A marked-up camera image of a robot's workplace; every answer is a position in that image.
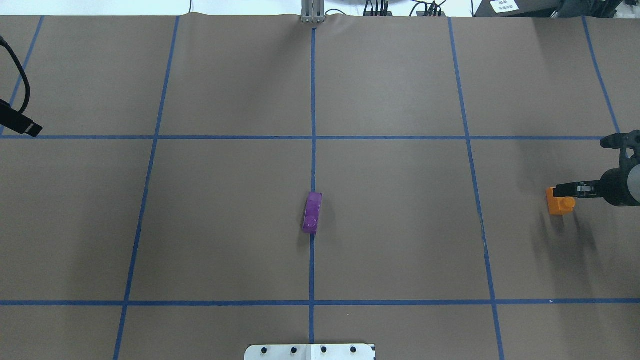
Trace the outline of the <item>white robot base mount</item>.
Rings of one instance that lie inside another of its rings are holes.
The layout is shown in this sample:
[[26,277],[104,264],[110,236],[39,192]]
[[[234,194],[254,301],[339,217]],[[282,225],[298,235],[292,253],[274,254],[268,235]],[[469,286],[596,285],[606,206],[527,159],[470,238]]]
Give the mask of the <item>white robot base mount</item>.
[[247,347],[245,360],[375,360],[374,344],[256,344]]

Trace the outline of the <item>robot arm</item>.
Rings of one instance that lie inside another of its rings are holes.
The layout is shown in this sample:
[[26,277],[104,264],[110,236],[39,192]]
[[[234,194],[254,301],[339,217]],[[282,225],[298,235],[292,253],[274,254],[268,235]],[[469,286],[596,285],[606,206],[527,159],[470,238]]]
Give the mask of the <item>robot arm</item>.
[[603,199],[613,207],[640,205],[640,166],[613,168],[599,180],[559,184],[546,191],[549,207],[560,205],[563,199]]

